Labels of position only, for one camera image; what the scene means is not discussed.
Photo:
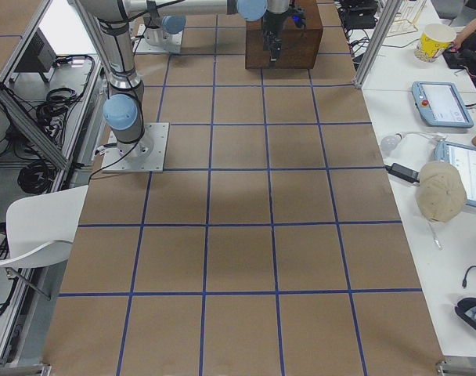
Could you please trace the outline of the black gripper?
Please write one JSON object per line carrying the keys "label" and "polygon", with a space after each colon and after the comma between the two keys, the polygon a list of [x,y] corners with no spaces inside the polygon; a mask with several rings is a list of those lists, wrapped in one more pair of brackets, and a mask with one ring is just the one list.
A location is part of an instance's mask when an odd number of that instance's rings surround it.
{"label": "black gripper", "polygon": [[263,49],[270,52],[270,63],[278,60],[278,50],[281,50],[281,32],[285,22],[285,13],[273,13],[267,10],[261,20]]}

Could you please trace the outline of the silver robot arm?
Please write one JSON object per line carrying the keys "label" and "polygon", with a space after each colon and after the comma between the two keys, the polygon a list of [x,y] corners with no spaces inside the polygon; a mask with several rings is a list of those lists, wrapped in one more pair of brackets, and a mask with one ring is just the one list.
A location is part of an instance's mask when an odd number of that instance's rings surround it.
{"label": "silver robot arm", "polygon": [[144,123],[142,97],[144,84],[135,68],[130,23],[148,16],[160,21],[160,28],[177,34],[192,15],[240,14],[246,21],[262,19],[265,38],[280,51],[277,35],[281,23],[291,11],[289,1],[80,1],[88,16],[98,22],[99,46],[104,49],[110,68],[110,97],[103,105],[103,116],[117,140],[121,160],[137,165],[140,170],[157,167],[147,160],[152,156],[164,158],[164,150],[155,151],[159,144]]}
{"label": "silver robot arm", "polygon": [[174,37],[186,26],[185,16],[144,16],[144,36],[149,45],[162,45],[172,42]]}

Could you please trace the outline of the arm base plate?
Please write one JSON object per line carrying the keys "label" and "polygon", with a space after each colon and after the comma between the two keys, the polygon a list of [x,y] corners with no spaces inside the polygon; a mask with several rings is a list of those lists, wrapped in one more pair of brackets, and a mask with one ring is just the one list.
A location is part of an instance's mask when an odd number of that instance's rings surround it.
{"label": "arm base plate", "polygon": [[162,28],[148,28],[140,24],[135,34],[134,51],[138,54],[179,54],[182,34],[169,34]]}
{"label": "arm base plate", "polygon": [[145,133],[134,150],[132,145],[120,143],[119,147],[107,148],[102,168],[106,173],[162,172],[168,141],[167,122],[145,123]]}

